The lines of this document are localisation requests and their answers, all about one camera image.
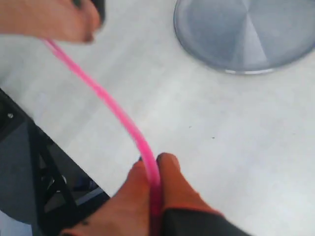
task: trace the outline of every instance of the white table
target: white table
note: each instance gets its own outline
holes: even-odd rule
[[[109,0],[97,42],[63,47],[233,223],[259,236],[314,235],[315,54],[262,76],[213,71],[180,47],[174,5]],[[0,44],[0,87],[114,194],[139,156],[127,133],[40,41]]]

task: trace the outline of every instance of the metal disc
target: metal disc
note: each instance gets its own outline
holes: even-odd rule
[[[230,73],[263,73],[315,45],[315,0],[178,0],[176,35],[194,57]]]

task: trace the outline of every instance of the pink tube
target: pink tube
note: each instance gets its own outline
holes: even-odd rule
[[[159,235],[160,218],[162,209],[162,189],[161,179],[159,175],[158,165],[156,163],[153,152],[150,149],[149,144],[132,122],[129,116],[122,110],[112,96],[98,85],[90,76],[88,76],[67,54],[52,40],[45,40],[45,44],[50,48],[52,53],[66,64],[69,69],[80,77],[83,82],[92,88],[95,94],[105,102],[108,108],[116,116],[116,118],[122,123],[129,135],[137,145],[142,160],[144,162],[147,177],[150,183],[150,222],[151,222],[151,235]]]

